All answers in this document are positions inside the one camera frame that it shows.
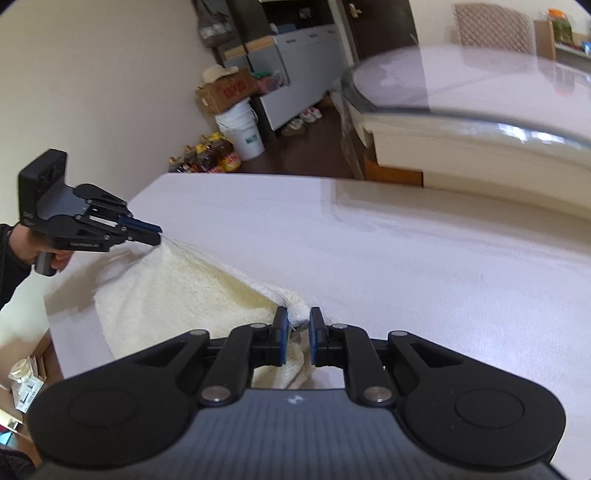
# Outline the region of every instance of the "person's hand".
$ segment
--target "person's hand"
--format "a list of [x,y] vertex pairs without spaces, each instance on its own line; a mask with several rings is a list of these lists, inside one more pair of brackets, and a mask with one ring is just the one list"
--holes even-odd
[[20,223],[12,229],[8,245],[22,262],[29,265],[35,263],[37,255],[41,252],[55,253],[56,257],[51,262],[51,266],[57,271],[62,271],[68,265],[74,253],[72,250],[56,250],[50,247],[45,243],[40,233],[33,232]]

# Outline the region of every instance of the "chair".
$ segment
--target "chair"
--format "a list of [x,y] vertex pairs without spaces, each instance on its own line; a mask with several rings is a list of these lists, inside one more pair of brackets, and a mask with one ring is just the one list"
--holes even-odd
[[455,4],[460,45],[533,54],[530,19],[494,4]]

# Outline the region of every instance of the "dark floor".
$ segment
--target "dark floor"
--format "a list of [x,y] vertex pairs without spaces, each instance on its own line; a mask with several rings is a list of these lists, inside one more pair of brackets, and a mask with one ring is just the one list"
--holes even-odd
[[283,173],[352,179],[353,172],[340,147],[340,115],[335,108],[321,109],[324,118],[306,124],[303,135],[282,137],[265,145],[265,152],[242,163],[242,173]]

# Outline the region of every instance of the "black sleeve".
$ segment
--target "black sleeve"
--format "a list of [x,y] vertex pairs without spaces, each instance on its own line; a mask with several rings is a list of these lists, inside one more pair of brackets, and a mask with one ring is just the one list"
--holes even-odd
[[20,480],[35,472],[31,459],[21,452],[0,450],[0,479]]
[[8,235],[11,231],[12,227],[0,225],[0,310],[31,273],[31,266],[21,262],[8,246]]

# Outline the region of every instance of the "logo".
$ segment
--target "logo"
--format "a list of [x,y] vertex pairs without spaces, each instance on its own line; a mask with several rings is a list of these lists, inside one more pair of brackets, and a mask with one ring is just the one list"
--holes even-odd
[[71,247],[92,247],[92,248],[98,248],[99,244],[84,244],[81,242],[70,242],[70,246]]
[[302,403],[303,401],[306,401],[306,399],[304,397],[302,397],[299,394],[294,394],[291,397],[287,397],[286,398],[287,402],[292,404],[292,405],[298,405],[300,403]]

